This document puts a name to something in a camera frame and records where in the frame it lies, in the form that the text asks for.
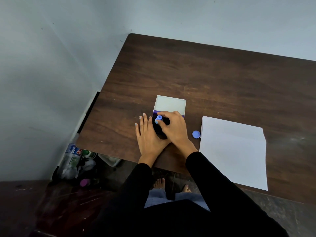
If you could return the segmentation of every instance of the black sleeve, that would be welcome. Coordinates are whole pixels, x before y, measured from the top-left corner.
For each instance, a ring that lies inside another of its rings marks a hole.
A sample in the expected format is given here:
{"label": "black sleeve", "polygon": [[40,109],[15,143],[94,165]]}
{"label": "black sleeve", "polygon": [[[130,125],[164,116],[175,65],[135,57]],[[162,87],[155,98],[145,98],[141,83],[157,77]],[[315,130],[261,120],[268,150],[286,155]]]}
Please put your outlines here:
{"label": "black sleeve", "polygon": [[85,236],[112,236],[121,228],[128,228],[130,220],[144,209],[153,184],[151,168],[136,165],[108,207],[101,210]]}
{"label": "black sleeve", "polygon": [[227,179],[200,152],[193,152],[185,163],[211,213],[219,222],[232,223],[245,231],[288,236],[249,196]]}

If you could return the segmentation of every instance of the right hand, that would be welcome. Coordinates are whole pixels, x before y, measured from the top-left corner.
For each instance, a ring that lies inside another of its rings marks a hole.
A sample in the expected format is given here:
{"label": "right hand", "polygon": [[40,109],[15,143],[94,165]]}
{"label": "right hand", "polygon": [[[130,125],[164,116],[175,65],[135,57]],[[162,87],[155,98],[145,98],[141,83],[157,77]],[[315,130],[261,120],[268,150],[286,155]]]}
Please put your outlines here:
{"label": "right hand", "polygon": [[157,114],[170,120],[169,125],[166,125],[162,120],[156,121],[168,139],[182,152],[185,158],[197,151],[193,143],[188,139],[185,120],[178,111],[160,111]]}

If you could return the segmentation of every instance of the white sheet of paper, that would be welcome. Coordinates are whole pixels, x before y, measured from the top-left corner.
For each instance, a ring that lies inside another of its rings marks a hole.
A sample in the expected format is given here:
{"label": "white sheet of paper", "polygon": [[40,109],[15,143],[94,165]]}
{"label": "white sheet of paper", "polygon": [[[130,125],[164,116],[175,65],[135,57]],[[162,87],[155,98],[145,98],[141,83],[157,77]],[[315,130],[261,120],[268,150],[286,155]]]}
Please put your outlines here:
{"label": "white sheet of paper", "polygon": [[261,127],[203,116],[200,152],[230,181],[268,190]]}

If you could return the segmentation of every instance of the water bottle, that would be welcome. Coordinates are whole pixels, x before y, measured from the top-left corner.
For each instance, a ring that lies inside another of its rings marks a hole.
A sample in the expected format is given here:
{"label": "water bottle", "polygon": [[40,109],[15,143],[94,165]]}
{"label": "water bottle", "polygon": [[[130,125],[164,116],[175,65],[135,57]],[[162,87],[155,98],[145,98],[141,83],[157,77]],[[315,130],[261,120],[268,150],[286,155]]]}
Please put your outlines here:
{"label": "water bottle", "polygon": [[78,176],[77,165],[80,161],[82,149],[76,147],[75,143],[70,143],[64,155],[64,158],[57,171],[60,179],[73,179]]}

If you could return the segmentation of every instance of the hand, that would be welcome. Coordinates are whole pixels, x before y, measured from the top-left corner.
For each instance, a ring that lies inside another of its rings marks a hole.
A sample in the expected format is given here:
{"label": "hand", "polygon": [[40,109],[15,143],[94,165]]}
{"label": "hand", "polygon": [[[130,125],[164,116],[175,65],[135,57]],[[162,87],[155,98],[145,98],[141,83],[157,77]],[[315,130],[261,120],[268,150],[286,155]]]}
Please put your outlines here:
{"label": "hand", "polygon": [[166,125],[162,120],[156,120],[156,123],[160,125],[168,139],[182,152],[185,158],[197,151],[193,143],[188,139],[185,120],[178,111],[160,111],[157,114],[169,118],[169,125]]}
{"label": "hand", "polygon": [[163,149],[170,143],[169,139],[160,139],[154,131],[152,117],[147,119],[147,115],[143,113],[143,116],[139,117],[140,125],[135,123],[135,131],[137,136],[137,142],[141,157],[138,163],[148,164],[151,168],[157,159],[158,155]]}

